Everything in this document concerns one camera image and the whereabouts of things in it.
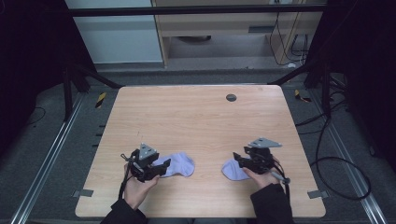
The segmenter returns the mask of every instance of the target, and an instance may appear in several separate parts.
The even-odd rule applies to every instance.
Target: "human hand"
[[[279,163],[279,161],[274,157],[274,160],[276,161],[276,164]],[[267,187],[270,184],[279,184],[279,180],[277,178],[275,178],[271,172],[267,172],[265,174],[262,175],[258,175],[256,173],[254,173],[253,171],[249,170],[246,167],[243,167],[242,170],[251,178],[254,180],[254,182],[256,182],[256,184],[259,186],[260,189],[263,189],[265,187]],[[277,170],[275,168],[272,168],[271,171],[273,172],[277,172]]]
[[[132,207],[132,209],[136,210],[137,207],[139,207],[139,205],[145,200],[149,190],[157,185],[160,176],[156,175],[151,180],[147,180],[142,183],[132,176],[131,171],[128,171],[128,178],[130,179],[127,181],[125,186],[124,200]]]

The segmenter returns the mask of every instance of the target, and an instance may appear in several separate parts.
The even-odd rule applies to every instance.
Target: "tape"
[[[304,102],[311,102],[311,98],[309,97],[309,93],[306,90],[295,90],[294,97],[297,100],[302,100]]]
[[[82,190],[75,190],[72,194],[73,198],[79,198],[80,196],[84,197],[91,197],[93,195],[92,189],[82,189]]]
[[[324,190],[324,191],[314,190],[314,191],[309,191],[308,192],[308,196],[309,196],[310,199],[314,199],[314,198],[328,198],[328,197],[330,197],[330,194],[326,190]]]
[[[99,98],[96,102],[95,108],[100,108],[102,106],[102,103],[105,100],[105,97],[106,97],[105,92],[100,93]]]

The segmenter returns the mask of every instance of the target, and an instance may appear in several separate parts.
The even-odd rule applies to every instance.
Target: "sock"
[[[194,161],[185,152],[174,153],[169,156],[160,157],[153,165],[163,164],[164,161],[171,159],[171,165],[166,169],[166,174],[161,177],[168,177],[175,174],[190,176],[194,172]]]
[[[238,161],[234,159],[227,160],[221,171],[231,180],[244,180],[250,178],[241,168],[239,168]]]

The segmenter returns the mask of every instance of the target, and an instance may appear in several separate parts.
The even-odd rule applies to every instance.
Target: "wooden table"
[[[144,142],[160,157],[184,151],[195,162],[190,177],[160,179],[139,207],[147,217],[255,217],[249,195],[257,186],[229,180],[221,167],[258,137],[283,145],[271,152],[291,179],[293,215],[324,216],[322,200],[307,195],[318,187],[283,92],[268,85],[121,88],[84,186],[93,195],[79,198],[76,214],[106,216],[123,178],[120,154]]]

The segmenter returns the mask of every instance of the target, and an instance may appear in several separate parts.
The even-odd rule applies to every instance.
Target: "small hole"
[[[236,100],[236,96],[234,94],[228,94],[225,98],[230,102],[234,102]]]

